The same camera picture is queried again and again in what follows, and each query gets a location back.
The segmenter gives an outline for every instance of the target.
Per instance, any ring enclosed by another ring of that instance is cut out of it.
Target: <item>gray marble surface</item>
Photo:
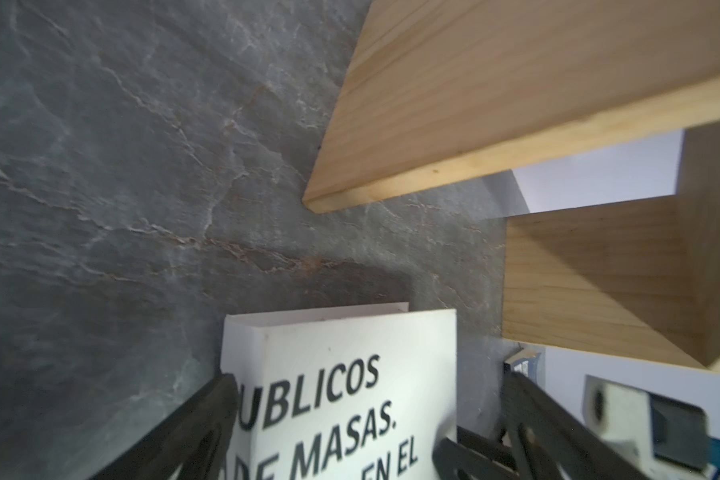
[[[0,1],[0,478],[101,468],[211,378],[227,313],[454,307],[490,429],[489,183],[300,202],[368,3]]]

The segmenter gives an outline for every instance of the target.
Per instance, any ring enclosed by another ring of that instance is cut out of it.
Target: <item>wooden panel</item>
[[[677,202],[705,322],[706,360],[720,371],[720,122],[686,132]]]
[[[720,119],[720,0],[377,0],[304,203],[364,204]]]
[[[703,368],[673,197],[507,220],[502,336]]]

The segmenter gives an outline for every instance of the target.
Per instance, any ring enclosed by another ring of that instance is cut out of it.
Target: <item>white wall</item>
[[[515,168],[535,214],[675,193],[682,130]]]
[[[707,414],[710,434],[720,438],[720,373],[554,347],[545,356],[547,393],[580,422],[584,378],[593,375],[697,405]]]

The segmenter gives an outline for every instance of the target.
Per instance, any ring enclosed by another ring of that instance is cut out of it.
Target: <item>black round hole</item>
[[[595,419],[597,423],[603,421],[603,409],[605,408],[605,397],[603,396],[602,390],[597,390],[595,393]]]

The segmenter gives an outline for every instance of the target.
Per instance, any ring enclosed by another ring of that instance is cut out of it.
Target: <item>wooden plank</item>
[[[677,207],[704,317],[706,362],[720,371],[720,122],[686,132]]]
[[[315,212],[720,120],[720,0],[377,0]]]
[[[673,197],[507,222],[504,338],[705,368]]]

